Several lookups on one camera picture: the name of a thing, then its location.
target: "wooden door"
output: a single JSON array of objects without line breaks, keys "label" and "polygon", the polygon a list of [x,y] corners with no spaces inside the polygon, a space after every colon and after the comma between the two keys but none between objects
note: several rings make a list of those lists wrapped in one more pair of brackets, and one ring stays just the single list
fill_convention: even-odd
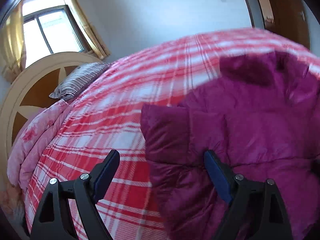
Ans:
[{"label": "wooden door", "polygon": [[301,0],[269,0],[272,8],[274,32],[310,49],[309,29]]}]

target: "window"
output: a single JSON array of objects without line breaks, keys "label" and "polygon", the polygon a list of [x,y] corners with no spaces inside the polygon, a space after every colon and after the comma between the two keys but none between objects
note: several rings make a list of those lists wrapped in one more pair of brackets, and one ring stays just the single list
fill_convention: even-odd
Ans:
[{"label": "window", "polygon": [[53,53],[88,51],[64,0],[24,0],[22,15],[26,67]]}]

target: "folded blanket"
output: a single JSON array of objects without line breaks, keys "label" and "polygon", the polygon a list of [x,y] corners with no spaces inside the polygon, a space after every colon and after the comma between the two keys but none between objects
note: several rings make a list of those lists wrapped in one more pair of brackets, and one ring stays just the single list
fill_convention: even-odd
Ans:
[{"label": "folded blanket", "polygon": [[144,105],[141,131],[159,212],[171,240],[209,240],[226,203],[204,168],[211,149],[234,173],[280,190],[295,240],[319,218],[320,82],[290,54],[220,58],[222,77],[175,107]]},{"label": "folded blanket", "polygon": [[27,189],[42,152],[71,109],[72,106],[60,100],[33,119],[21,134],[8,159],[7,175],[12,185]]}]

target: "plaid pattern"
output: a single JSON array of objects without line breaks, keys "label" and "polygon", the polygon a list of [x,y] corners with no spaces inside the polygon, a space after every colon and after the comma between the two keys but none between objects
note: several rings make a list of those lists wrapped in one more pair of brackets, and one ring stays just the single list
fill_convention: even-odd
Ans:
[{"label": "plaid pattern", "polygon": [[[220,56],[275,49],[295,54],[320,76],[320,59],[303,46],[251,28],[187,36],[116,61],[72,103],[74,109],[44,150],[25,194],[29,230],[50,178],[75,179],[116,149],[120,166],[97,205],[108,231],[121,240],[167,239],[148,179],[142,105],[177,104],[190,90],[219,76]],[[86,239],[75,201],[70,207],[79,238]]]}]

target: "yellow curtain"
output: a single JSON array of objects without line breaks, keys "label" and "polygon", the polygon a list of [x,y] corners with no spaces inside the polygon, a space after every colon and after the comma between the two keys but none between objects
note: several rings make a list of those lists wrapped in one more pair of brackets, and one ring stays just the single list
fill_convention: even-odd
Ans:
[{"label": "yellow curtain", "polygon": [[12,11],[0,29],[1,75],[10,83],[26,67],[26,46],[23,33],[22,2]]},{"label": "yellow curtain", "polygon": [[85,39],[89,43],[91,49],[100,58],[104,59],[110,55],[110,51],[107,46],[103,43],[102,39],[97,35],[93,26],[87,20],[84,12],[82,11],[78,0],[64,0],[69,6],[70,11],[75,18],[81,32],[83,33]]}]

